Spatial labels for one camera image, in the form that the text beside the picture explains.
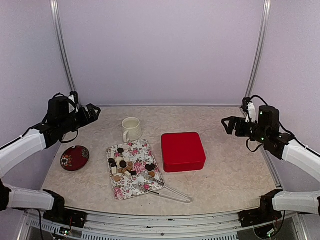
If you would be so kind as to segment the metal tongs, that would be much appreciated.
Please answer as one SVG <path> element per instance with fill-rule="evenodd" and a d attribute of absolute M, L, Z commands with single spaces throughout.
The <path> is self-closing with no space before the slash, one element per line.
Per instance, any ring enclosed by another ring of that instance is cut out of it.
<path fill-rule="evenodd" d="M 193 202 L 191 196 L 168 186 L 163 180 L 156 179 L 147 173 L 142 173 L 141 176 L 144 181 L 132 184 L 137 191 L 184 204 Z"/>

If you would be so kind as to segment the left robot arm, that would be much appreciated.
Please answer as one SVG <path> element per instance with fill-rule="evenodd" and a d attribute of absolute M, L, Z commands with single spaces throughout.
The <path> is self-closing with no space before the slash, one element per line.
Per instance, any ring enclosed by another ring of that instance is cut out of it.
<path fill-rule="evenodd" d="M 78 94 L 56 94 L 48 101 L 48 110 L 42 122 L 30 127 L 24 134 L 0 148 L 0 176 L 30 156 L 46 150 L 63 137 L 99 119 L 101 109 L 93 104 L 80 106 Z M 83 228 L 87 214 L 65 207 L 65 199 L 51 190 L 31 190 L 0 184 L 0 209 L 43 210 L 43 218 L 55 223 Z"/>

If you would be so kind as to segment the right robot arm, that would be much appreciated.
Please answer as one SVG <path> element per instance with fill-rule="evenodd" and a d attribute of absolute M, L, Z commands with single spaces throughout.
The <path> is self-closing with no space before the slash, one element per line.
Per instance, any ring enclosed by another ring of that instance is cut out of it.
<path fill-rule="evenodd" d="M 230 116 L 221 123 L 228 135 L 246 137 L 258 142 L 279 160 L 300 168 L 316 180 L 320 179 L 320 155 L 302 145 L 289 133 L 280 132 L 280 112 L 273 106 L 259 107 L 258 120 L 250 116 L 253 103 L 249 103 L 247 117 Z M 320 213 L 320 193 L 290 192 L 275 189 L 260 197 L 258 208 L 239 212 L 241 226 L 251 227 L 280 219 L 285 211 L 314 214 Z"/>

